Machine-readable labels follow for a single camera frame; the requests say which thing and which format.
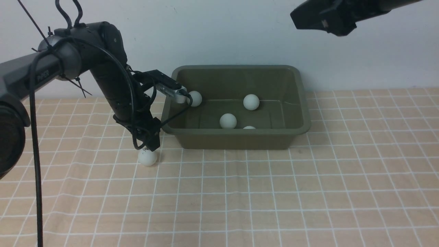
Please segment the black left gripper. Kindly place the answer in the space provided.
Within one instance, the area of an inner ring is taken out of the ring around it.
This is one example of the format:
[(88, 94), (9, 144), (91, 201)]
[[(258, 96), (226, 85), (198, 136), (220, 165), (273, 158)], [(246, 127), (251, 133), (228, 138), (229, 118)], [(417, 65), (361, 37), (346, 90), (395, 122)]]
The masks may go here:
[(155, 151), (160, 147), (159, 126), (160, 119), (153, 117), (150, 111), (149, 103), (139, 107), (134, 111), (134, 123), (132, 123), (132, 105), (113, 104), (113, 119), (126, 128), (136, 141), (142, 142), (142, 148)]

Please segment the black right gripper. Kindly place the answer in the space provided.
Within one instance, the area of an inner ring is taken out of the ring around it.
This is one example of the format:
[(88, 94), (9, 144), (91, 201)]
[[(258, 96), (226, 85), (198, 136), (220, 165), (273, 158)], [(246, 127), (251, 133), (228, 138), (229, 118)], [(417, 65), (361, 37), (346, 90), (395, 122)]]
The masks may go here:
[(306, 0), (291, 13), (296, 29), (322, 30), (342, 37), (356, 29), (358, 0)]

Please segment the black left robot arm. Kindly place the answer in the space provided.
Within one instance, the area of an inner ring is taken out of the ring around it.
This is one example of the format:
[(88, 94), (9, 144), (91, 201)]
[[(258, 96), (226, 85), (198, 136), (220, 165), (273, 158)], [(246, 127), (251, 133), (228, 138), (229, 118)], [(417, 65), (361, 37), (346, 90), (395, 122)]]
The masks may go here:
[(153, 117), (154, 97), (145, 91), (158, 83), (155, 71), (132, 71), (120, 31), (108, 22), (56, 29), (35, 53), (1, 63), (1, 177), (18, 163), (25, 147), (25, 128), (35, 118), (22, 101), (54, 79), (73, 80), (91, 72), (134, 142), (150, 151), (160, 147), (161, 122)]

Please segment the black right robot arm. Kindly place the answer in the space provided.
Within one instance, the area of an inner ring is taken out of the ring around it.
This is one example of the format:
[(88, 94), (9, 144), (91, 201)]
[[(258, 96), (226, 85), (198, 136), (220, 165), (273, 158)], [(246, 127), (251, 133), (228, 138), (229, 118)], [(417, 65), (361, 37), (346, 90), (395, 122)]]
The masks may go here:
[(417, 3), (417, 0), (306, 0), (290, 17), (298, 30), (322, 30), (338, 37), (349, 35), (357, 22)]

